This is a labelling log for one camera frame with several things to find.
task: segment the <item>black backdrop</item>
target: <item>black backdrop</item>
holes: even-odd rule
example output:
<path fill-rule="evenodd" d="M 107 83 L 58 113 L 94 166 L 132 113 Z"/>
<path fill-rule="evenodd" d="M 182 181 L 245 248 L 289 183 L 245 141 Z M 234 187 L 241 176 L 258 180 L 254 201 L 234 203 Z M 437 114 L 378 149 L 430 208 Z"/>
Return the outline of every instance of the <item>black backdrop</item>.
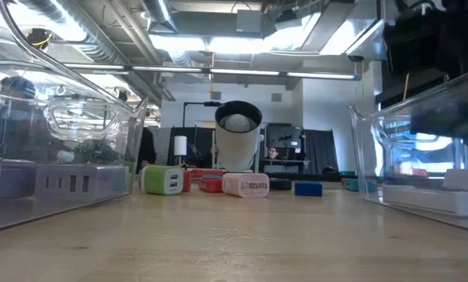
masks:
<path fill-rule="evenodd" d="M 305 130 L 306 159 L 310 161 L 305 174 L 320 175 L 322 169 L 331 166 L 337 171 L 335 139 L 333 131 Z"/>
<path fill-rule="evenodd" d="M 174 136 L 187 137 L 187 156 L 185 161 L 188 165 L 198 165 L 201 158 L 209 153 L 212 147 L 213 128 L 172 128 L 169 142 L 168 165 L 175 164 L 174 158 Z M 335 140 L 333 131 L 305 130 L 305 151 L 306 160 L 310 161 L 305 174 L 320 175 L 322 169 L 331 166 L 338 170 L 336 160 Z M 265 148 L 260 148 L 260 159 L 265 154 Z M 285 150 L 280 150 L 279 154 L 284 157 Z"/>

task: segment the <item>air vent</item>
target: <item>air vent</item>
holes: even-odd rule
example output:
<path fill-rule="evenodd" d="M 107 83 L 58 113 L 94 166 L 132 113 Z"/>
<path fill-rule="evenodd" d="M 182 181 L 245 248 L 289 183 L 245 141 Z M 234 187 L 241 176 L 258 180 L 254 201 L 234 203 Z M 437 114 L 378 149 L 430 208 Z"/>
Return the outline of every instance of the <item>air vent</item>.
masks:
<path fill-rule="evenodd" d="M 272 93 L 272 102 L 282 102 L 282 94 Z"/>
<path fill-rule="evenodd" d="M 211 91 L 211 100 L 221 100 L 221 92 L 220 91 Z"/>

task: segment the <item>red box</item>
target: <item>red box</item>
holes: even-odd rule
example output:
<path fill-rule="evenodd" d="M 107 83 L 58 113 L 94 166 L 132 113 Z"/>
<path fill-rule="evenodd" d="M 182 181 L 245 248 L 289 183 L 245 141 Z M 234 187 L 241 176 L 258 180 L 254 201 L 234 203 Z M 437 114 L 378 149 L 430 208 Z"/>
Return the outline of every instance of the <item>red box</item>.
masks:
<path fill-rule="evenodd" d="M 201 190 L 208 193 L 222 193 L 222 180 L 221 179 L 203 179 L 199 184 Z"/>
<path fill-rule="evenodd" d="M 192 171 L 186 170 L 183 172 L 183 192 L 190 192 L 190 178 L 192 177 Z"/>
<path fill-rule="evenodd" d="M 221 169 L 199 168 L 192 170 L 192 177 L 194 178 L 221 179 L 222 176 L 223 170 Z"/>

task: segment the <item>small white box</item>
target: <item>small white box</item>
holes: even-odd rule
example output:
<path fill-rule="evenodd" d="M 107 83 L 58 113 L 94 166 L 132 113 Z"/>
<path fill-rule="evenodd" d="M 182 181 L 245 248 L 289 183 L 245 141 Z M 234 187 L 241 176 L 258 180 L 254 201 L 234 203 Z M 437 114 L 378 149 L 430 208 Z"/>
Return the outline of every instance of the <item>small white box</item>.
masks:
<path fill-rule="evenodd" d="M 227 173 L 223 175 L 224 193 L 237 197 L 266 197 L 270 180 L 263 173 Z"/>

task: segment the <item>white cylinder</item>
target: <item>white cylinder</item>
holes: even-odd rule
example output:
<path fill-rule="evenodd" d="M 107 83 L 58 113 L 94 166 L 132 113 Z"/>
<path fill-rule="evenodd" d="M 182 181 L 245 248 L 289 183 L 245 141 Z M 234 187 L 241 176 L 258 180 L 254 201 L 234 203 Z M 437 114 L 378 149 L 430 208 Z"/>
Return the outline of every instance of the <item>white cylinder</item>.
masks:
<path fill-rule="evenodd" d="M 187 137 L 174 136 L 174 155 L 187 156 Z"/>

